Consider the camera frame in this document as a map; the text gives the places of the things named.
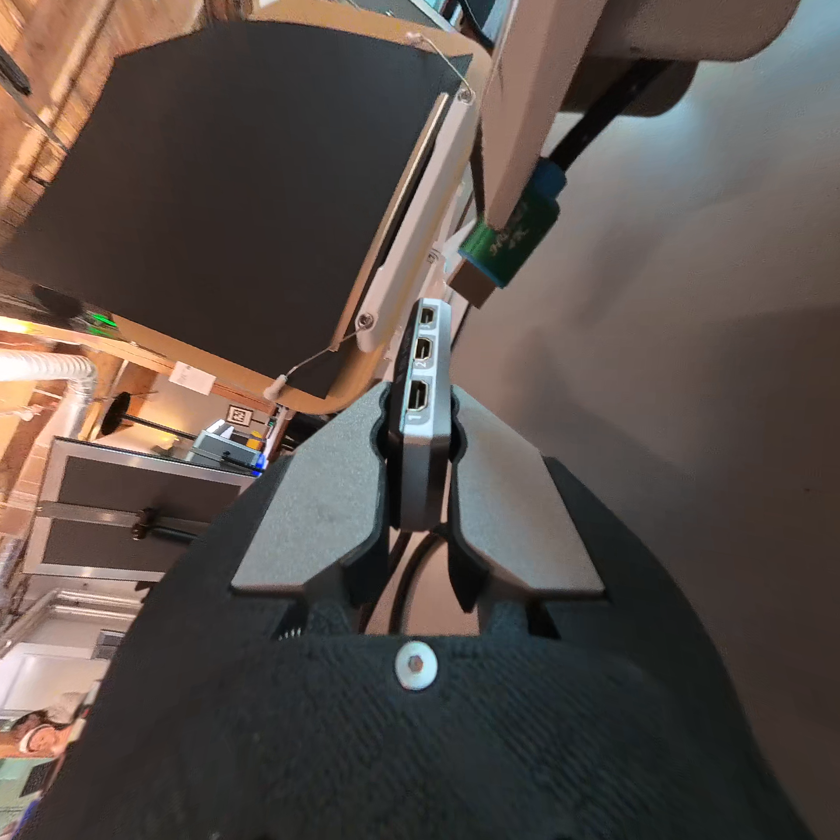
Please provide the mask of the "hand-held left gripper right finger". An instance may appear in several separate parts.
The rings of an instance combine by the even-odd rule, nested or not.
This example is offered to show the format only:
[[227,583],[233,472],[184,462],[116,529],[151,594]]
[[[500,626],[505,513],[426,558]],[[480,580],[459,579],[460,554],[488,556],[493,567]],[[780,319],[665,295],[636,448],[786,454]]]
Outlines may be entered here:
[[540,452],[464,389],[452,393],[448,577],[462,611],[603,596]]

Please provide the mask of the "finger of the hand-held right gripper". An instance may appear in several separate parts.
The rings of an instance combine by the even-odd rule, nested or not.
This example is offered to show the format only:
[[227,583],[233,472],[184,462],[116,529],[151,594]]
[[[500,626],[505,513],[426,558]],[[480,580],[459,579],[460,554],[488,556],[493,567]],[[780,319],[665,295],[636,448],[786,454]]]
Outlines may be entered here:
[[676,66],[632,103],[626,114],[654,117],[687,92],[701,62],[738,63],[773,43],[799,1],[611,1],[606,56],[671,60]]
[[507,225],[605,5],[511,2],[480,107],[483,216],[490,227]]

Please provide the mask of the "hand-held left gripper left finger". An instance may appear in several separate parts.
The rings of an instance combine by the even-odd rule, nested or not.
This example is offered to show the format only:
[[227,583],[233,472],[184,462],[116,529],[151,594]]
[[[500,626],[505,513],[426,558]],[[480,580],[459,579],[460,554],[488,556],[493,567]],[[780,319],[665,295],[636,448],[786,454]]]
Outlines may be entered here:
[[243,595],[349,607],[389,579],[390,501],[382,432],[391,384],[375,385],[301,444],[231,581]]

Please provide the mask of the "black hdmi switch box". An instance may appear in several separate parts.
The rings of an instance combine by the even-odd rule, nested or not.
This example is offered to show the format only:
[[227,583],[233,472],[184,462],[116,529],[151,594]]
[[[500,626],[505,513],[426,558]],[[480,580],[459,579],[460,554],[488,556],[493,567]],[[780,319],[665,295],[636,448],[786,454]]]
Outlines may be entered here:
[[394,365],[387,421],[392,526],[424,532],[441,519],[452,436],[452,308],[420,298]]

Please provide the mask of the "black hdmi cable green plugs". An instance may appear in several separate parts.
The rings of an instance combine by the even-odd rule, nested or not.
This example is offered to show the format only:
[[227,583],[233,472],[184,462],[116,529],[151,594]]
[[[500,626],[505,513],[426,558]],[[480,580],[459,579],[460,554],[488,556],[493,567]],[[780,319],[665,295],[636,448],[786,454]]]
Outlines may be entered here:
[[460,266],[450,287],[474,308],[506,288],[560,215],[559,195],[572,164],[624,109],[641,96],[673,61],[640,59],[586,110],[548,156],[538,163],[507,224],[495,230],[480,217],[458,248]]

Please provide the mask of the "grey box device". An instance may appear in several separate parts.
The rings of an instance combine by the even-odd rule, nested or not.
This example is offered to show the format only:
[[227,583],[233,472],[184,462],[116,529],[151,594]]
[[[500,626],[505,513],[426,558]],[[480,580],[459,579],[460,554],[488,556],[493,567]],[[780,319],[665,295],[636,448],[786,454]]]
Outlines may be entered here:
[[196,466],[247,476],[259,476],[266,468],[263,454],[235,438],[234,427],[222,419],[200,432],[183,459]]

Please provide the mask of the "aluminium framed flight case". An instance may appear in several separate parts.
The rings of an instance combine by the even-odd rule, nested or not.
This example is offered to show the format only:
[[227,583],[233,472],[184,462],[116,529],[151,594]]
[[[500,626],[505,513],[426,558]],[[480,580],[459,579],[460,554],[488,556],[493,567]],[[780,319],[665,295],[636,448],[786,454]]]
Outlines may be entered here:
[[157,582],[254,482],[176,458],[55,437],[24,572]]

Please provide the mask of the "black round stand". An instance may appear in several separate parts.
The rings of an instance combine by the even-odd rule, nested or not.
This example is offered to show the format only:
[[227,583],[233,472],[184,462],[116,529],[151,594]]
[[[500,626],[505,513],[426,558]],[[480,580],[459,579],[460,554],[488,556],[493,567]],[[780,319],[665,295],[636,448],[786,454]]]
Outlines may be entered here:
[[124,424],[135,424],[153,429],[156,432],[172,435],[176,438],[187,439],[192,442],[197,440],[196,435],[130,414],[130,404],[132,398],[133,394],[129,392],[121,392],[113,399],[108,411],[101,420],[99,430],[99,435],[101,437],[115,434]]

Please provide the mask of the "black display with white stand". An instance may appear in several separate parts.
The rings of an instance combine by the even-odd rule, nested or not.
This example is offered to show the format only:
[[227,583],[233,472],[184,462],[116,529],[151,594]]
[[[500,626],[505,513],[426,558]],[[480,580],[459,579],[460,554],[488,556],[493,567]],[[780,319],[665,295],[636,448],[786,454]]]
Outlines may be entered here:
[[3,247],[31,286],[302,413],[347,407],[424,283],[490,57],[330,2],[274,2],[120,56]]

